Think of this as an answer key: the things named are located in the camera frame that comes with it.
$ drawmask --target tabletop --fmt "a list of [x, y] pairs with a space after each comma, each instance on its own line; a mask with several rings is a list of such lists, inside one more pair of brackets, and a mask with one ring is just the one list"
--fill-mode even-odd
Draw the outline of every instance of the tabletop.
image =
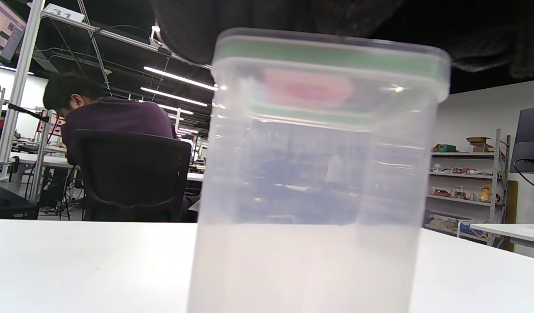
[[[185, 313], [196, 229], [0, 220], [0, 313]], [[421, 230], [410, 312], [534, 313], [534, 259]]]
[[[19, 153], [19, 152], [10, 153], [10, 157], [15, 157], [15, 156], [19, 157], [20, 162], [24, 164], [35, 164], [35, 162], [37, 161], [36, 154]], [[49, 156], [49, 155], [46, 155], [44, 157], [43, 166], [50, 166], [54, 168], [72, 168], [72, 166], [68, 164], [68, 159], [60, 158], [57, 156]], [[204, 179], [204, 175], [197, 174], [197, 173], [188, 173], [187, 179], [202, 182]]]
[[534, 224], [470, 224], [470, 227], [475, 230], [534, 242]]

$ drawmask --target monitor screen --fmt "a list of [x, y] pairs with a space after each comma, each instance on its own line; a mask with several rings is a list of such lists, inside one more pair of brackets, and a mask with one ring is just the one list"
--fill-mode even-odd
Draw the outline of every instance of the monitor screen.
[[10, 62], [25, 32], [24, 20], [0, 0], [0, 59]]

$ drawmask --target ceiling light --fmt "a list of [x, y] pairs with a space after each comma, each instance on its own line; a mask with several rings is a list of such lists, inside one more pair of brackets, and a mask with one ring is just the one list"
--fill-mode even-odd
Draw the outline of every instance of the ceiling light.
[[169, 107], [168, 105], [163, 105], [163, 104], [158, 104], [158, 106], [162, 107], [163, 109], [177, 111], [177, 112], [178, 112], [178, 110], [180, 110], [180, 113], [186, 113], [186, 114], [189, 114], [189, 115], [193, 115], [194, 114], [192, 111], [186, 111], [186, 110], [183, 110], [183, 109], [178, 109], [177, 107]]
[[173, 119], [173, 120], [175, 120], [175, 119], [178, 118], [178, 117], [176, 117], [176, 115], [172, 115], [172, 114], [167, 114], [167, 115], [168, 115], [168, 117], [170, 117], [170, 118]]
[[205, 103], [201, 103], [201, 102], [198, 102], [198, 101], [195, 101], [195, 100], [186, 99], [186, 98], [183, 98], [183, 97], [178, 97], [178, 96], [175, 96], [175, 95], [171, 95], [170, 93], [162, 93], [161, 91], [149, 89], [149, 88], [146, 88], [146, 87], [141, 87], [140, 89], [143, 90], [143, 91], [147, 91], [149, 93], [156, 93], [157, 95], [162, 95], [162, 96], [169, 97], [169, 98], [172, 98], [172, 99], [176, 99], [176, 100], [180, 100], [180, 101], [186, 101], [187, 103], [193, 103], [193, 104], [196, 104], [196, 105], [201, 105], [202, 107], [207, 107], [207, 105]]
[[157, 73], [157, 74], [163, 75], [165, 77], [170, 77], [172, 79], [180, 80], [180, 81], [183, 81], [184, 83], [191, 83], [192, 85], [196, 85], [198, 87], [202, 87], [202, 88], [209, 89], [209, 90], [212, 90], [212, 91], [217, 91], [217, 88], [209, 86], [209, 85], [206, 85], [205, 83], [200, 83], [199, 81], [187, 79], [185, 77], [180, 77], [178, 75], [174, 75], [174, 74], [166, 73], [166, 72], [163, 72], [163, 71], [160, 71], [160, 70], [152, 69], [151, 67], [148, 67], [148, 66], [144, 66], [144, 70], [150, 71], [150, 72], [153, 72], [153, 73]]
[[189, 131], [190, 133], [199, 133], [199, 131], [193, 129], [178, 128], [178, 130]]
[[[4, 70], [9, 70], [9, 71], [16, 71], [15, 68], [13, 67], [8, 67], [8, 66], [4, 66], [4, 65], [0, 65], [0, 69], [4, 69]], [[31, 73], [31, 72], [27, 72], [28, 75], [35, 75], [34, 73]]]

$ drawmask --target plastic container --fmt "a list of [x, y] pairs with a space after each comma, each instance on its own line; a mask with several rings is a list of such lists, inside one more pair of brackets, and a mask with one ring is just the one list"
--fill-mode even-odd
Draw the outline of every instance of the plastic container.
[[448, 55], [237, 29], [211, 72], [187, 311], [407, 312]]

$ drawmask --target bottle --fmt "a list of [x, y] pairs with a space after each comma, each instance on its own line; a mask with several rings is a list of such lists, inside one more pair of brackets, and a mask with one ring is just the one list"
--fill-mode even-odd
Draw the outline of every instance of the bottle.
[[491, 203], [491, 189], [489, 189], [489, 183], [485, 183], [485, 187], [481, 190], [480, 202]]

